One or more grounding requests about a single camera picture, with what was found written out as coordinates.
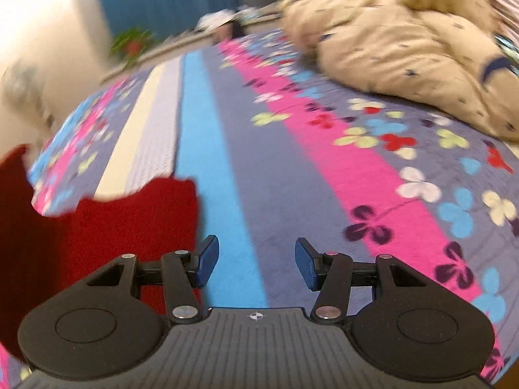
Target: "crumpled blanket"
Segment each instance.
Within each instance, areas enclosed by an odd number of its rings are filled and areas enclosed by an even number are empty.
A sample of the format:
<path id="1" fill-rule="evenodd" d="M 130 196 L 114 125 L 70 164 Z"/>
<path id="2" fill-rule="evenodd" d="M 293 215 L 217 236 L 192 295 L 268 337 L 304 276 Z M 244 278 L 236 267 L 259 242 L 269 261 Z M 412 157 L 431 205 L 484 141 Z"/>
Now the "crumpled blanket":
<path id="1" fill-rule="evenodd" d="M 487 0 L 281 0 L 282 26 L 333 80 L 426 103 L 519 141 L 519 77 Z"/>

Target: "bed sheet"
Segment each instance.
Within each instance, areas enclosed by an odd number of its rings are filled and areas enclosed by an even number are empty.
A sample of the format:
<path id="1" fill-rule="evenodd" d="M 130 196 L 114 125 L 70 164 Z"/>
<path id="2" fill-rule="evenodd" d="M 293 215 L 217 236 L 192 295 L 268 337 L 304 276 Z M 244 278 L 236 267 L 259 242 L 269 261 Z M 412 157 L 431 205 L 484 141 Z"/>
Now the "bed sheet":
<path id="1" fill-rule="evenodd" d="M 211 305 L 310 308 L 317 295 L 294 262 L 301 236 L 355 261 L 391 253 L 487 314 L 492 380 L 519 351 L 515 153 L 430 107 L 331 82 L 274 31 L 94 95 L 29 177 L 36 208 L 55 215 L 175 164 L 196 180 L 200 235 L 220 239 Z M 369 301 L 355 289 L 349 313 Z"/>

